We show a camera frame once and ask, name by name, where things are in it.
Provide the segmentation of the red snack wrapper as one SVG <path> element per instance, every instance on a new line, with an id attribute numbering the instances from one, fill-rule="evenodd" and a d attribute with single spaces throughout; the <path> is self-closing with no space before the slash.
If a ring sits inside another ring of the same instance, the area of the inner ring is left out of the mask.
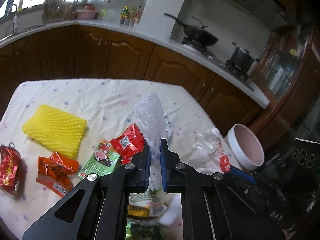
<path id="1" fill-rule="evenodd" d="M 134 154 L 142 152 L 145 139 L 138 126 L 131 124 L 119 137 L 112 139 L 111 144 L 124 165 L 131 162 Z"/>

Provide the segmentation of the green juice pouch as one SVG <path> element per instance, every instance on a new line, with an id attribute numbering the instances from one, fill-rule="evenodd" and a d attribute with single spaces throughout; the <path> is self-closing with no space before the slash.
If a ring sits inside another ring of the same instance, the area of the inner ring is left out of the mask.
<path id="1" fill-rule="evenodd" d="M 152 191 L 129 194 L 128 216 L 142 219 L 158 218 L 167 211 L 167 205 Z"/>

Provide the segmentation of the green milk carton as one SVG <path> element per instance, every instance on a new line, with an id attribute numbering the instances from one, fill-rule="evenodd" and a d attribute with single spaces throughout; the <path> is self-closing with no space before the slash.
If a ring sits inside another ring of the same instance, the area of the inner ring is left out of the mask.
<path id="1" fill-rule="evenodd" d="M 103 139 L 96 146 L 85 165 L 80 168 L 77 176 L 82 180 L 92 173 L 100 177 L 112 174 L 119 162 L 120 154 L 113 148 L 110 141 Z"/>

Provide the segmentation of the white plastic bag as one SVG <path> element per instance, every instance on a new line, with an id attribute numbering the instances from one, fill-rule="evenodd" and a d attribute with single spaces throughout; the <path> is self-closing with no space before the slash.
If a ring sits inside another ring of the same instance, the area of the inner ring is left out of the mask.
<path id="1" fill-rule="evenodd" d="M 182 157 L 182 161 L 202 174 L 215 172 L 224 174 L 231 170 L 231 163 L 222 144 L 217 128 L 211 128 L 198 135 L 199 141 L 191 146 L 191 152 Z"/>

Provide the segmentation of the clear bubble wrap piece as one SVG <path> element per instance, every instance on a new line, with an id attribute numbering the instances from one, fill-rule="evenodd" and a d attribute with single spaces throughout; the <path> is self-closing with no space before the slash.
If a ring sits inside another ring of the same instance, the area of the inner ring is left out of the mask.
<path id="1" fill-rule="evenodd" d="M 161 140 L 167 137 L 163 107 L 157 93 L 150 93 L 134 104 L 133 111 L 147 145 L 150 148 L 151 166 L 149 186 L 151 191 L 162 187 Z"/>

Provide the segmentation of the pink white trash bin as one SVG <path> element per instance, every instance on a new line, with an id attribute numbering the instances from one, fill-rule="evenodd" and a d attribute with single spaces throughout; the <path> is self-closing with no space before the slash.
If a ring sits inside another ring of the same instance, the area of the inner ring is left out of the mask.
<path id="1" fill-rule="evenodd" d="M 265 161 L 263 147 L 255 134 L 246 126 L 235 124 L 225 136 L 225 141 L 245 170 L 254 171 L 263 165 Z"/>

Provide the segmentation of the brown lower kitchen cabinets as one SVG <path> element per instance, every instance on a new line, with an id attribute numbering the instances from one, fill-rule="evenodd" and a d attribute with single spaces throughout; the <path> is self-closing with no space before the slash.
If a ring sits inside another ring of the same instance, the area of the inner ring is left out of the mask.
<path id="1" fill-rule="evenodd" d="M 222 133 L 249 124 L 261 107 L 221 74 L 168 48 L 116 31 L 69 25 L 1 48 L 1 111 L 24 81 L 105 78 L 149 80 L 186 89 Z"/>

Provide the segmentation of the kitchen faucet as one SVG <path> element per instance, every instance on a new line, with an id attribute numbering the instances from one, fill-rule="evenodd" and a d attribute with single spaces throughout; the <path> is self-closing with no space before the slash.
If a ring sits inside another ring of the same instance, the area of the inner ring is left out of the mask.
<path id="1" fill-rule="evenodd" d="M 16 10 L 15 10 L 15 15 L 14 15 L 14 18 L 13 18 L 13 21 L 12 21 L 12 34 L 13 35 L 16 35 L 18 33 L 18 6 L 17 4 L 12 4 L 9 9 L 8 9 L 8 14 L 12 11 L 12 7 L 15 7 Z"/>

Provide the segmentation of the green crumpled wrapper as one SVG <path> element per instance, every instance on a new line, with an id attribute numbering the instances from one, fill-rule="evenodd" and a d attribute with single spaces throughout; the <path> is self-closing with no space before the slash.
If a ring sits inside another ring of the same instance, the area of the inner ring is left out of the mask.
<path id="1" fill-rule="evenodd" d="M 125 239 L 164 239 L 164 229 L 159 222 L 154 220 L 137 220 L 128 218 L 126 223 Z"/>

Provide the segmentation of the orange snack wrapper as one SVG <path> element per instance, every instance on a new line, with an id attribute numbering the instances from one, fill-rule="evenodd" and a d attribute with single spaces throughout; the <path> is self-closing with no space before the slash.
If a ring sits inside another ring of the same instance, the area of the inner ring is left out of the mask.
<path id="1" fill-rule="evenodd" d="M 69 176 L 75 175 L 78 170 L 78 161 L 53 152 L 50 157 L 38 157 L 36 182 L 52 190 L 58 196 L 64 197 L 73 188 Z"/>

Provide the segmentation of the yellow foam fruit net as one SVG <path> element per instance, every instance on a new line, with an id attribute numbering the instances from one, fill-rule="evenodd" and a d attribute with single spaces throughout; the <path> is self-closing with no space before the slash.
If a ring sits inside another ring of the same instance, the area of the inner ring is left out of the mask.
<path id="1" fill-rule="evenodd" d="M 79 151 L 87 121 L 60 109 L 40 105 L 22 126 L 22 131 L 46 148 L 74 159 Z"/>

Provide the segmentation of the floral white tablecloth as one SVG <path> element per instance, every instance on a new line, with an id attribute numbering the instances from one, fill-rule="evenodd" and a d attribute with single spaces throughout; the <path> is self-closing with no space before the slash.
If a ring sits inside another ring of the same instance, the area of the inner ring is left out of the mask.
<path id="1" fill-rule="evenodd" d="M 136 122 L 135 103 L 156 93 L 174 124 L 169 149 L 186 161 L 199 134 L 214 127 L 200 104 L 183 88 L 151 81 L 70 79 L 28 81 L 20 84 L 1 118 L 1 143 L 13 143 L 26 165 L 20 198 L 1 193 L 1 219 L 21 239 L 25 230 L 60 198 L 37 183 L 38 157 L 51 151 L 28 138 L 22 127 L 40 105 L 48 105 L 87 121 L 77 159 L 85 164 L 101 139 L 111 140 Z"/>

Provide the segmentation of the glass door wooden cabinet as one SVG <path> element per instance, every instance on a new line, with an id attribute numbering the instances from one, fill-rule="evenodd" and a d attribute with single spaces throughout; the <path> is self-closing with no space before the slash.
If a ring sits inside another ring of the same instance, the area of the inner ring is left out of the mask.
<path id="1" fill-rule="evenodd" d="M 268 147 L 290 130 L 319 93 L 319 29 L 277 28 L 250 78 L 269 100 L 250 129 Z"/>

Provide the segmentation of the dark stock pot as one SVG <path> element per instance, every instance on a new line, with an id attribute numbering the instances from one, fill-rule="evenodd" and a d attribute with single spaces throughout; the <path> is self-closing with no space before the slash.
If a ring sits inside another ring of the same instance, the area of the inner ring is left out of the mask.
<path id="1" fill-rule="evenodd" d="M 243 49 L 237 46 L 235 42 L 232 42 L 235 47 L 231 58 L 226 61 L 226 66 L 229 68 L 235 68 L 239 72 L 248 73 L 254 62 L 260 62 L 259 59 L 254 59 L 247 49 Z"/>

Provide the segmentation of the gas stove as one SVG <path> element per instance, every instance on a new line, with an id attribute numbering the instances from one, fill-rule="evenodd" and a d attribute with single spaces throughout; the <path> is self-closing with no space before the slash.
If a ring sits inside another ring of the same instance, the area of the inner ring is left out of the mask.
<path id="1" fill-rule="evenodd" d="M 254 92 L 254 88 L 247 81 L 244 81 L 242 78 L 236 76 L 235 73 L 227 68 L 227 65 L 224 62 L 217 59 L 215 55 L 209 50 L 200 52 L 199 50 L 196 50 L 191 46 L 179 43 L 174 40 L 169 40 L 169 44 L 174 52 L 177 52 L 187 57 L 188 59 L 191 59 L 196 63 L 199 63 L 200 65 L 208 68 L 209 70 L 214 72 L 214 74 L 217 74 L 239 89 L 245 87 L 250 92 Z"/>

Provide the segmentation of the crushed red drink can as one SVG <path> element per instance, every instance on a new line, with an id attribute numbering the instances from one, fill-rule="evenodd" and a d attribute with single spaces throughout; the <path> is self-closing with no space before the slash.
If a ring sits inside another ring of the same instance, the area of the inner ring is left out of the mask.
<path id="1" fill-rule="evenodd" d="M 13 142 L 1 144 L 1 190 L 12 197 L 18 197 L 21 162 L 21 155 Z"/>

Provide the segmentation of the black wok with lid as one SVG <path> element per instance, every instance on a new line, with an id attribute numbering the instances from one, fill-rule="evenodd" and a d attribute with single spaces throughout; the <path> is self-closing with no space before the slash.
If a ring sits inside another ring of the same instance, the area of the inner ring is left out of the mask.
<path id="1" fill-rule="evenodd" d="M 219 41 L 217 37 L 206 31 L 207 25 L 203 25 L 202 22 L 194 16 L 192 16 L 192 18 L 199 22 L 200 27 L 186 24 L 171 14 L 164 13 L 163 15 L 174 19 L 176 23 L 183 28 L 188 40 L 195 41 L 203 47 L 213 46 Z"/>

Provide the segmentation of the pink basin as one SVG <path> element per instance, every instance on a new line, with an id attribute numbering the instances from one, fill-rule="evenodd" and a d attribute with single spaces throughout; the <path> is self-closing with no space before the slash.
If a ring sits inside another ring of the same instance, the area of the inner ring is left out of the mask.
<path id="1" fill-rule="evenodd" d="M 98 12 L 95 10 L 94 5 L 89 4 L 84 7 L 84 9 L 79 9 L 76 11 L 76 18 L 79 20 L 91 20 L 96 18 Z"/>

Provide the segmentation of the dish drying rack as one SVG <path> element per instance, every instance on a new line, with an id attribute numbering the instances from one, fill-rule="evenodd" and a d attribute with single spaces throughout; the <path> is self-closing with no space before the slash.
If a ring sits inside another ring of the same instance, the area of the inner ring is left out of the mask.
<path id="1" fill-rule="evenodd" d="M 64 0 L 44 0 L 44 23 L 63 20 L 65 18 Z"/>

